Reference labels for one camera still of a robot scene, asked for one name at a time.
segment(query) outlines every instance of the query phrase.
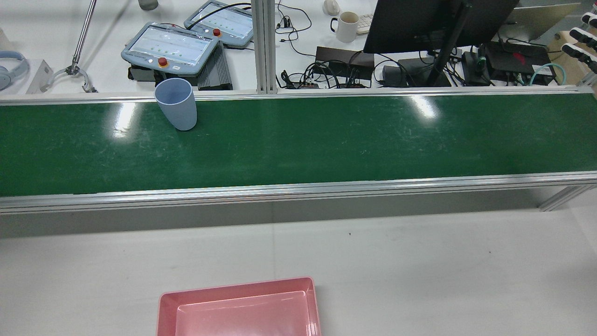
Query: gray floor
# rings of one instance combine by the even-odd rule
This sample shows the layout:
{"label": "gray floor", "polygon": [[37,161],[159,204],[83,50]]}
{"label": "gray floor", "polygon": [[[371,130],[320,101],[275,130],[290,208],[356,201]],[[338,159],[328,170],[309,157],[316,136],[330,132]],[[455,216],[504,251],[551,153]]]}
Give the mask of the gray floor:
{"label": "gray floor", "polygon": [[597,190],[551,192],[3,216],[0,335],[152,335],[163,292],[305,275],[324,336],[594,335]]}

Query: computer monitor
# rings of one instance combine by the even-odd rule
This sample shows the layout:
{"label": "computer monitor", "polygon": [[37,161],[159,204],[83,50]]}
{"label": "computer monitor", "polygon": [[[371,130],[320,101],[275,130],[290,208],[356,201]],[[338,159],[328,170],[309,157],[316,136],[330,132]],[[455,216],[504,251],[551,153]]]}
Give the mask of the computer monitor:
{"label": "computer monitor", "polygon": [[401,63],[409,86],[450,86],[443,69],[452,49],[490,41],[517,3],[518,0],[378,0],[363,52],[440,49],[431,65],[419,59]]}

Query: computer mouse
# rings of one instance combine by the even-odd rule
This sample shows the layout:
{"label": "computer mouse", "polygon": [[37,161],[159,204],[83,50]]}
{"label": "computer mouse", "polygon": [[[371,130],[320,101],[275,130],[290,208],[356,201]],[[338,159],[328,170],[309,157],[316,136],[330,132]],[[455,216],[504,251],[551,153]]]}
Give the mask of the computer mouse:
{"label": "computer mouse", "polygon": [[340,14],[340,5],[336,0],[325,0],[324,13],[331,16],[336,16]]}

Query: black box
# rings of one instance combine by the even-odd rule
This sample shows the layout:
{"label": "black box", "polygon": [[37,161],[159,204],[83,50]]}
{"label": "black box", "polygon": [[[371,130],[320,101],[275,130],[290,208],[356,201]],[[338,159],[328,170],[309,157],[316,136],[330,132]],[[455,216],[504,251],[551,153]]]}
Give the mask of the black box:
{"label": "black box", "polygon": [[[539,66],[551,63],[547,50],[534,45],[489,42],[480,52],[487,58],[487,69],[492,80],[512,81],[515,74],[530,79]],[[546,69],[551,75],[537,75],[535,84],[548,85],[554,78],[552,67]]]}
{"label": "black box", "polygon": [[[375,61],[373,54],[365,54],[359,51],[335,49],[327,47],[317,47],[315,53],[315,60],[317,62],[327,62],[330,60],[338,60],[340,62],[326,63],[328,67],[334,72],[334,75],[338,77],[348,77],[352,69],[357,69],[357,78],[361,80],[371,80],[373,75],[373,69],[375,68]],[[321,75],[332,75],[328,70],[314,67],[313,72]]]}

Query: keyboard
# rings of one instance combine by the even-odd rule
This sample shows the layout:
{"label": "keyboard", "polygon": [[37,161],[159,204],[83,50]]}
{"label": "keyboard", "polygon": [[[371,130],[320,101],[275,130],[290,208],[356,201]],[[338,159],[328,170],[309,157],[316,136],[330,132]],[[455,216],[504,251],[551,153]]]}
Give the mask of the keyboard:
{"label": "keyboard", "polygon": [[369,32],[369,27],[371,27],[371,19],[373,19],[373,14],[365,14],[359,16],[359,22],[356,25],[356,33],[357,34],[366,34]]}

